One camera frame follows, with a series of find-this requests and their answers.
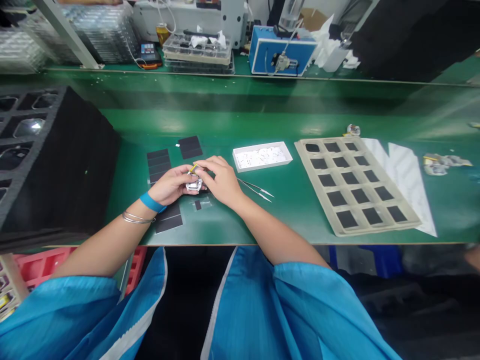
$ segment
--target silver bracelet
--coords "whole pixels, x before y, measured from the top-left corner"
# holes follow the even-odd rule
[[[145,219],[145,218],[143,218],[143,217],[139,217],[139,216],[133,215],[133,214],[131,214],[131,213],[129,213],[129,212],[126,212],[126,211],[124,211],[123,213],[124,213],[125,215],[131,216],[132,218],[137,218],[137,219],[140,219],[140,220],[149,222],[149,223],[153,223],[153,222],[155,221],[155,218],[153,218],[153,219],[150,220],[150,219]]]
[[[135,219],[131,219],[129,218],[127,215],[131,216],[131,217],[134,217],[134,218],[137,218],[137,219],[140,219],[141,221],[139,220],[135,220]],[[138,217],[138,216],[135,216],[135,215],[132,215],[131,213],[128,213],[126,211],[124,211],[121,216],[123,217],[123,219],[126,221],[126,222],[129,222],[129,223],[132,223],[132,224],[150,224],[150,223],[153,223],[155,221],[155,218],[153,218],[152,220],[148,220],[148,219],[144,219],[142,217]]]

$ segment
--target blue machine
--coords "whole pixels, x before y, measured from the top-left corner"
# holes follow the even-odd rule
[[[282,75],[300,77],[307,69],[312,54],[317,47],[317,42],[311,36],[294,36],[289,43],[288,37],[277,37],[271,26],[254,26],[251,37],[250,54],[248,61],[252,74]],[[280,56],[285,51],[288,58],[283,70],[279,70],[278,60],[285,59]]]

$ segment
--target blue sleeve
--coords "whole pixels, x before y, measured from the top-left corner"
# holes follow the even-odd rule
[[[400,359],[336,272],[313,264],[284,263],[275,266],[273,278],[305,359],[313,359],[317,351],[323,359]]]
[[[2,359],[64,359],[117,304],[117,282],[70,276],[42,283],[0,323]]]

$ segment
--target red crate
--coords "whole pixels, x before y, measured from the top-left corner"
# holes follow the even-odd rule
[[[29,289],[47,281],[76,247],[58,247],[33,255],[15,254],[13,258],[20,268],[20,274]]]
[[[130,274],[128,275],[128,284],[126,286],[125,295],[130,294],[139,284],[140,273],[144,266],[145,255],[147,255],[146,246],[137,246],[133,254],[133,261],[131,262]]]

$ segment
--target blue wristband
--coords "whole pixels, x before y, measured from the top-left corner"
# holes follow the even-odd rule
[[[148,191],[140,196],[140,200],[147,208],[157,213],[162,213],[167,208],[153,200]]]

